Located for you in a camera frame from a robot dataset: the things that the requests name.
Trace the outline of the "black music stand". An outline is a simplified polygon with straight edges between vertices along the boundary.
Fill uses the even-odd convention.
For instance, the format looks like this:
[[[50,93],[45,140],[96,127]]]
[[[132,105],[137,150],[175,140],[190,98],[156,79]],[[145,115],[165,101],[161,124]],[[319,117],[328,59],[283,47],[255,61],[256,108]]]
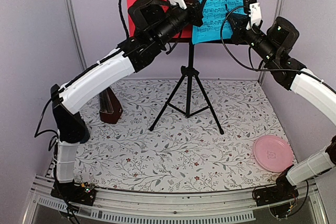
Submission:
[[[215,120],[215,123],[219,129],[220,134],[223,134],[224,131],[220,125],[220,122],[218,120],[218,117],[214,111],[213,106],[211,105],[211,102],[209,100],[209,97],[201,83],[201,80],[199,79],[199,72],[194,68],[194,49],[195,49],[195,44],[192,43],[192,37],[190,39],[187,40],[187,42],[189,43],[189,49],[188,49],[188,65],[187,66],[181,66],[181,77],[178,80],[176,86],[174,87],[172,93],[170,94],[170,96],[168,97],[167,101],[165,102],[163,108],[161,109],[161,111],[159,112],[159,114],[157,115],[156,119],[154,120],[153,124],[150,126],[149,130],[153,131],[155,126],[157,125],[157,123],[159,122],[161,116],[163,115],[163,113],[165,112],[165,110],[167,109],[167,107],[172,108],[175,111],[180,112],[182,115],[184,115],[186,118],[190,118],[196,114],[199,114],[205,110],[210,110],[211,114],[213,116],[213,119]],[[215,43],[215,42],[219,42],[219,40],[214,40],[214,41],[208,41],[207,43]],[[177,93],[179,87],[181,86],[181,84],[183,83],[183,81],[186,80],[187,81],[187,86],[186,86],[186,104],[185,104],[185,109],[180,109],[179,107],[175,106],[172,104],[172,100],[175,96],[175,94]],[[191,98],[192,98],[192,84],[193,84],[193,80],[195,80],[198,84],[198,87],[207,103],[207,106],[195,111],[195,112],[191,112]]]

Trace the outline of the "brown wooden metronome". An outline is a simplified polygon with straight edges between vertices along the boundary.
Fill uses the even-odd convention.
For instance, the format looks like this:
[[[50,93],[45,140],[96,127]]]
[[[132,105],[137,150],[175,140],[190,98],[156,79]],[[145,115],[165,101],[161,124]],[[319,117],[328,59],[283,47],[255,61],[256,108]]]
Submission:
[[[99,94],[100,120],[108,124],[116,124],[123,112],[121,103],[110,87]]]

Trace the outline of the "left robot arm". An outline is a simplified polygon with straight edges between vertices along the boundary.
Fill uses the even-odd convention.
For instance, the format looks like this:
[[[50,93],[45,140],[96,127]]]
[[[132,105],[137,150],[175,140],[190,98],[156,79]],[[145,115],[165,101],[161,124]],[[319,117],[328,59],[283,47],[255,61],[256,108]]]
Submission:
[[[128,10],[135,25],[134,35],[68,83],[51,88],[49,102],[57,124],[53,197],[92,205],[96,195],[93,187],[76,186],[73,179],[77,148],[89,139],[80,109],[113,83],[151,64],[187,25],[201,26],[205,3],[206,0],[136,0]]]

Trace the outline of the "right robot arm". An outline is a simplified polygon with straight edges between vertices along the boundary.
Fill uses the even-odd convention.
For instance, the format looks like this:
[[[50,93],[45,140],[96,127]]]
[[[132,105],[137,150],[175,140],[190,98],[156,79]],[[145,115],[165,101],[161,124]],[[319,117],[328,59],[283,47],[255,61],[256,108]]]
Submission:
[[[259,23],[251,21],[252,15],[230,11],[225,20],[232,29],[234,44],[248,44],[265,63],[275,81],[287,90],[300,95],[335,122],[335,90],[317,78],[300,61],[289,53],[296,43],[299,32],[283,17],[277,17],[266,33]],[[304,161],[286,168],[276,179],[271,196],[276,201],[284,200],[301,182],[324,174],[335,167],[335,138],[322,150]]]

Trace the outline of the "pink plastic plate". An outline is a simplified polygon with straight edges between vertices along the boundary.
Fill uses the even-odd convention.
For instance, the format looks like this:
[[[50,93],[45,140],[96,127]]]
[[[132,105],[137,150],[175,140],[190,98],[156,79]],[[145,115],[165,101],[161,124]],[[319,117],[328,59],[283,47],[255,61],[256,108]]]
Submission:
[[[257,163],[267,171],[280,173],[293,164],[290,145],[275,135],[258,138],[253,145]]]

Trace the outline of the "dark blue mug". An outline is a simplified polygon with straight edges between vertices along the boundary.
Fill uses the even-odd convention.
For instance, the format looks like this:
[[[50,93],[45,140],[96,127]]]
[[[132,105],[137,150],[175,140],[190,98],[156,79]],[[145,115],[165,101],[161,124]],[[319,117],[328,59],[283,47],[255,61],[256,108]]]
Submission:
[[[90,139],[90,132],[87,127],[85,127],[85,130],[83,132],[83,137],[80,140],[80,144],[86,143]]]

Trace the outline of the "left aluminium frame post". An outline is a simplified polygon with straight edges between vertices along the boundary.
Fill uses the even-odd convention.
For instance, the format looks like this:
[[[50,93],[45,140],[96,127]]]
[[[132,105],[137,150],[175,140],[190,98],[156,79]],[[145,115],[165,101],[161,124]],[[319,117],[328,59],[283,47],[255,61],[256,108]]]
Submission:
[[[79,60],[81,69],[85,70],[87,68],[87,62],[86,62],[83,49],[82,49],[82,44],[81,44],[81,40],[79,36],[77,23],[76,23],[74,6],[72,3],[72,0],[64,0],[64,1],[65,1],[66,11],[67,11],[68,19],[69,19],[70,29],[72,32],[73,40],[75,43],[75,48],[76,48],[77,55],[78,55],[78,60]]]

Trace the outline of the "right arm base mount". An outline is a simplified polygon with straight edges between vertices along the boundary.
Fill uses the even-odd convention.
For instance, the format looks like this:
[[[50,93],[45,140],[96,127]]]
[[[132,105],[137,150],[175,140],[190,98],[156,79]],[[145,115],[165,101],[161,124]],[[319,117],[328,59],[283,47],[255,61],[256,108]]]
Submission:
[[[292,213],[297,204],[299,193],[295,187],[284,187],[273,185],[255,187],[252,192],[252,198],[257,206],[271,205],[275,203],[284,204],[269,207],[269,211],[276,219],[286,219]]]

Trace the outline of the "front aluminium rail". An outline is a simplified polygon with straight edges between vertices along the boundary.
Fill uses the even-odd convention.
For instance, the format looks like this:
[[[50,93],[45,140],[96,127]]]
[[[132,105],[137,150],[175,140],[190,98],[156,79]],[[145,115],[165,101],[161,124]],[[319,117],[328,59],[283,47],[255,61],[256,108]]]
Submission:
[[[71,223],[66,204],[51,196],[54,181],[36,176],[23,223]],[[79,223],[280,223],[286,201],[258,206],[252,189],[212,193],[139,193],[97,189],[92,206],[77,205]]]

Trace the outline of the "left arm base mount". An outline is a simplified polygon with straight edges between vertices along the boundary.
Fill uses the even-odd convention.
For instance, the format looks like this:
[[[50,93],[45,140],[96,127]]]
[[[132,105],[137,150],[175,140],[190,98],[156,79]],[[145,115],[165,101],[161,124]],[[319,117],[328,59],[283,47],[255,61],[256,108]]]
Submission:
[[[50,195],[62,199],[66,202],[74,202],[86,206],[93,206],[97,191],[93,184],[84,183],[76,185],[74,181],[70,183],[54,182]]]

